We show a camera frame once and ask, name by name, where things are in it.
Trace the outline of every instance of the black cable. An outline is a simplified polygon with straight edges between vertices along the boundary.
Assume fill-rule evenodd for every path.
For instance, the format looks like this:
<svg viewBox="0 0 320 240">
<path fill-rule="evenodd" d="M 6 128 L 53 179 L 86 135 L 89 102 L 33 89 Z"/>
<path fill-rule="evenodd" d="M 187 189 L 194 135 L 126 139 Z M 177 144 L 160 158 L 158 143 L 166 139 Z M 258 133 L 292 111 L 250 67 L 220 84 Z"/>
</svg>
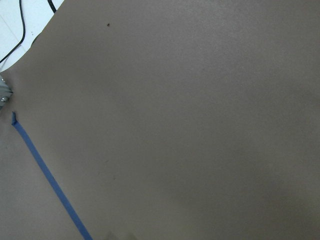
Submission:
<svg viewBox="0 0 320 240">
<path fill-rule="evenodd" d="M 22 34 L 22 38 L 20 40 L 20 42 L 7 54 L 5 55 L 4 58 L 2 58 L 0 60 L 0 63 L 2 63 L 7 57 L 10 56 L 10 54 L 12 54 L 21 44 L 22 42 L 25 40 L 25 36 L 26 36 L 26 26 L 25 26 L 25 20 L 24 20 L 24 14 L 22 12 L 22 0 L 19 0 L 19 6 L 20 6 L 20 14 L 21 14 L 21 21 L 22 21 L 22 27 L 23 27 L 23 34 Z"/>
<path fill-rule="evenodd" d="M 57 11 L 57 9 L 56 9 L 54 3 L 52 2 L 52 0 L 48 0 L 48 4 L 50 5 L 52 12 L 55 13 Z"/>
</svg>

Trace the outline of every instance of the blue tape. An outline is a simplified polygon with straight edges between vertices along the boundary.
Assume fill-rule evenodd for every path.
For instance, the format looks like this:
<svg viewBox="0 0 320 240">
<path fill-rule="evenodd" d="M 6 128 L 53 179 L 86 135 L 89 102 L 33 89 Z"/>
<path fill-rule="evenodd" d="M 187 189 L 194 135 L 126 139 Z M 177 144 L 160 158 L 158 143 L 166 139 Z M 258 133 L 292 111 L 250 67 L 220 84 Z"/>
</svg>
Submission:
<svg viewBox="0 0 320 240">
<path fill-rule="evenodd" d="M 55 180 L 54 176 L 51 174 L 49 168 L 41 158 L 40 154 L 38 153 L 35 145 L 32 143 L 30 137 L 24 130 L 24 128 L 20 125 L 20 123 L 17 121 L 16 118 L 16 113 L 12 113 L 12 126 L 18 131 L 18 133 L 21 135 L 22 139 L 24 140 L 25 144 L 29 148 L 30 152 L 32 153 L 35 161 L 41 168 L 43 174 L 45 175 L 46 179 L 50 183 L 51 187 L 55 191 L 55 194 L 58 196 L 60 199 L 62 205 L 64 206 L 65 210 L 71 217 L 72 221 L 74 222 L 75 226 L 78 228 L 79 232 L 83 236 L 85 240 L 93 240 L 92 237 L 90 236 L 89 232 L 87 231 L 86 227 L 78 217 L 76 211 L 72 207 L 71 203 L 67 199 L 66 195 L 64 192 L 61 190 L 60 186 L 58 185 L 57 181 Z"/>
</svg>

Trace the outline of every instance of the screw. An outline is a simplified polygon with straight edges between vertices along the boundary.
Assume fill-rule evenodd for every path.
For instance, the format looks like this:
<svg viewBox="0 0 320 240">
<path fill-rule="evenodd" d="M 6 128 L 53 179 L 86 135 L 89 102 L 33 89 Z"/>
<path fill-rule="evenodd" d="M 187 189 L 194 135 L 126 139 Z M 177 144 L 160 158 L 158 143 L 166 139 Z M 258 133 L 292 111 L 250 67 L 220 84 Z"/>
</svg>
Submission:
<svg viewBox="0 0 320 240">
<path fill-rule="evenodd" d="M 8 100 L 9 100 L 9 98 L 8 98 L 7 96 L 3 96 L 3 97 L 1 98 L 1 102 L 3 102 L 3 103 L 8 102 Z"/>
</svg>

